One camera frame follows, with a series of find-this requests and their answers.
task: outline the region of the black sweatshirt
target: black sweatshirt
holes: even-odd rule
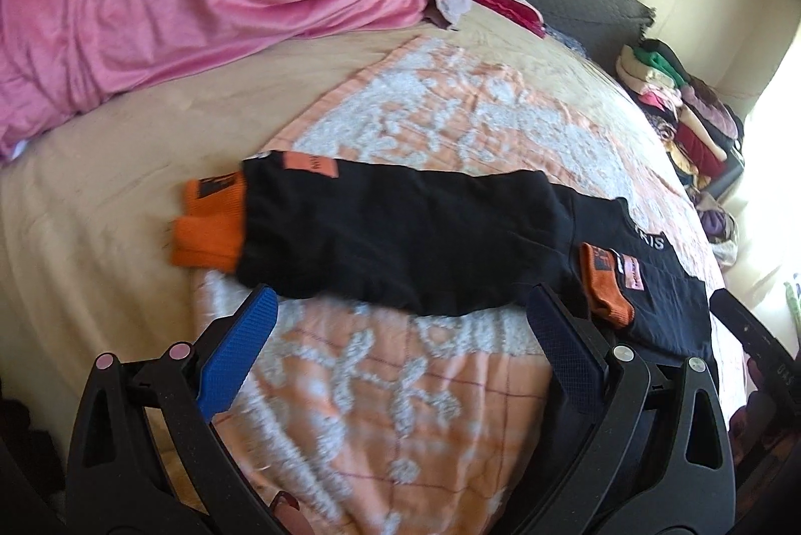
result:
[[[530,287],[546,283],[589,317],[578,249],[590,243],[634,258],[642,276],[640,289],[618,271],[635,310],[618,338],[659,363],[700,356],[715,369],[705,284],[684,271],[665,235],[634,224],[625,199],[579,194],[542,171],[473,177],[345,160],[335,168],[336,178],[285,169],[282,152],[244,161],[241,283],[418,315],[525,306]]]

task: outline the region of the orange and white blanket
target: orange and white blanket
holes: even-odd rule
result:
[[[591,63],[546,42],[549,57],[529,58],[524,75],[441,38],[414,38],[264,149],[470,175],[546,171],[585,194],[625,197],[642,229],[664,231],[688,272],[710,291],[721,287],[694,208],[644,118]],[[199,271],[197,330],[246,295]],[[742,352],[713,323],[730,414],[742,401]],[[478,535],[538,441],[550,374],[519,307],[421,318],[286,299],[216,424],[264,498],[291,492],[320,535]]]

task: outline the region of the beige bed sheet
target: beige bed sheet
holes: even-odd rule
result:
[[[0,375],[63,447],[71,423],[64,413],[96,355],[152,357],[194,335],[189,275],[168,263],[182,184],[234,170],[320,95],[422,34],[524,72],[534,58],[535,38],[481,7],[455,32],[417,26],[284,42],[122,95],[37,140],[0,172],[0,291],[9,305],[0,315],[0,357],[12,362]],[[604,80],[599,73],[598,84]],[[642,125],[626,135],[627,147],[653,162],[666,185],[678,185],[642,114],[633,105],[620,112],[621,126]],[[703,276],[719,286],[709,271]],[[736,394],[741,351],[722,338],[721,371]]]

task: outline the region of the clothing tag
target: clothing tag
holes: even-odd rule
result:
[[[228,187],[235,184],[238,179],[238,174],[227,174],[224,176],[215,176],[211,179],[200,179],[198,181],[198,199],[205,199],[207,196],[216,194],[219,191],[227,190]]]
[[[626,271],[626,288],[645,291],[646,287],[642,283],[638,259],[631,255],[623,255],[623,268]]]
[[[593,268],[596,271],[611,271],[612,262],[609,253],[595,246],[591,246],[591,248],[593,249]]]
[[[322,174],[331,179],[339,178],[336,160],[326,158],[323,155],[308,155],[297,151],[287,151],[283,154],[283,168],[311,171],[314,174]]]
[[[618,253],[618,251],[615,251],[613,248],[610,248],[610,251],[614,255],[614,261],[618,264],[618,273],[620,273],[620,275],[623,275],[624,273],[623,258],[620,256],[620,253]]]

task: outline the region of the red fabric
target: red fabric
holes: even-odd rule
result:
[[[476,4],[486,6],[486,8],[493,10],[496,14],[501,14],[514,22],[514,24],[522,26],[522,28],[529,30],[532,34],[537,34],[540,38],[546,36],[546,28],[540,22],[537,12],[532,8],[521,4],[517,0],[473,0]]]
[[[676,142],[684,147],[684,151],[692,163],[698,167],[700,174],[716,179],[726,171],[726,163],[721,163],[709,147],[701,142],[692,129],[683,122],[678,122]]]

